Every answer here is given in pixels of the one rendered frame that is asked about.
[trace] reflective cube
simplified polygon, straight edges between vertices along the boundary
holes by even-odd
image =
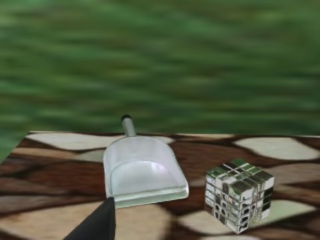
[[[269,215],[275,177],[243,159],[206,172],[204,209],[239,234]]]

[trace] blurred green grass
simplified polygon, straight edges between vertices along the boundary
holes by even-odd
[[[30,130],[320,134],[320,2],[0,0],[0,159]]]

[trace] cube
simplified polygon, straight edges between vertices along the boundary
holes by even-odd
[[[206,172],[204,209],[239,234],[270,212],[275,177],[237,158]]]

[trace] black object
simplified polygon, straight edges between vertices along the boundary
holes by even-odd
[[[108,197],[63,240],[114,240],[115,234],[115,200]]]

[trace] silver puzzle cube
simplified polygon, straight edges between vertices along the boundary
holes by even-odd
[[[204,209],[239,234],[270,212],[275,177],[238,158],[206,172]]]

